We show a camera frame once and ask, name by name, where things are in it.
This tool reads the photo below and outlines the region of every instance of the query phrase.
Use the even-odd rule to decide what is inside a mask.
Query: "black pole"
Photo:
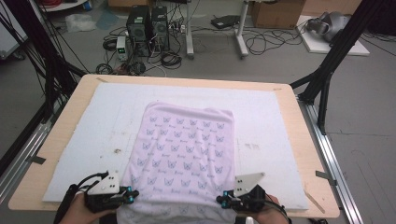
[[[314,73],[290,84],[295,89],[308,83],[305,90],[299,94],[299,99],[309,105],[314,103],[315,98],[321,92],[318,126],[322,134],[326,134],[324,125],[332,74],[355,45],[377,11],[387,1],[389,0],[362,0],[345,29],[337,36],[320,67]]]
[[[0,175],[2,175],[7,167],[12,163],[15,156],[18,155],[19,151],[33,133],[38,123],[51,117],[53,114],[54,103],[59,96],[63,95],[69,97],[73,93],[77,86],[77,82],[71,72],[81,77],[85,75],[82,70],[68,63],[57,51],[35,14],[31,1],[4,0],[4,3],[7,5],[9,11],[13,14],[14,18],[26,33],[29,40],[33,43],[35,50],[39,54],[39,57],[31,54],[30,50],[26,48],[26,44],[17,35],[12,24],[7,21],[7,17],[0,15],[0,23],[5,26],[5,28],[20,44],[21,48],[26,52],[26,55],[29,57],[35,71],[46,79],[44,89],[46,101],[0,160]]]

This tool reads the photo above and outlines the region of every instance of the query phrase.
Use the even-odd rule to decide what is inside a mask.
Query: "white towel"
[[[232,112],[149,104],[121,183],[140,195],[118,223],[234,223],[216,202],[234,187],[233,165]]]

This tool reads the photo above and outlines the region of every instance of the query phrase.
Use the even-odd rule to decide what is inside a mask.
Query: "cardboard box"
[[[302,15],[320,16],[325,11],[352,15],[360,3],[361,0],[306,0]]]
[[[255,27],[294,29],[305,0],[281,0],[275,4],[255,3],[251,18]]]
[[[152,0],[108,0],[108,5],[113,8],[130,8],[134,5],[148,5],[152,7]]]

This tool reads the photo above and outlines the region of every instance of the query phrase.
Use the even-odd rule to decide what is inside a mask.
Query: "computer tower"
[[[155,36],[155,50],[169,50],[169,31],[166,7],[154,7],[151,10],[151,22]]]
[[[137,56],[150,56],[150,50],[154,47],[149,43],[153,42],[149,6],[132,6],[126,22],[126,28],[134,54]]]

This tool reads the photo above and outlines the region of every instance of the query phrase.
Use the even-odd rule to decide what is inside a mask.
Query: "gray floor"
[[[79,8],[54,14],[56,21],[65,15],[86,13]],[[87,14],[98,21],[102,9]],[[194,19],[195,24],[210,27],[210,17]],[[103,62],[103,37],[121,27],[118,19],[107,30],[64,34],[64,38],[90,71]],[[396,44],[375,39],[370,41],[396,53]],[[183,77],[253,82],[291,83],[315,71],[325,55],[308,53],[303,44],[284,45],[260,56],[240,60],[231,33],[194,34],[195,59],[185,50],[182,66],[177,70],[152,69],[146,76]],[[326,129],[346,182],[361,212],[364,223],[387,224],[396,220],[396,70],[395,57],[361,39],[370,51],[369,57],[347,56],[336,70],[330,90]],[[262,48],[257,43],[255,48]],[[79,65],[64,47],[68,61]],[[0,62],[0,156],[11,146],[44,98],[33,67],[28,60]],[[295,90],[300,93],[304,88]],[[2,223],[49,223],[51,212],[10,211],[9,196],[0,205]],[[294,218],[294,223],[308,223]],[[343,215],[329,223],[347,223]]]

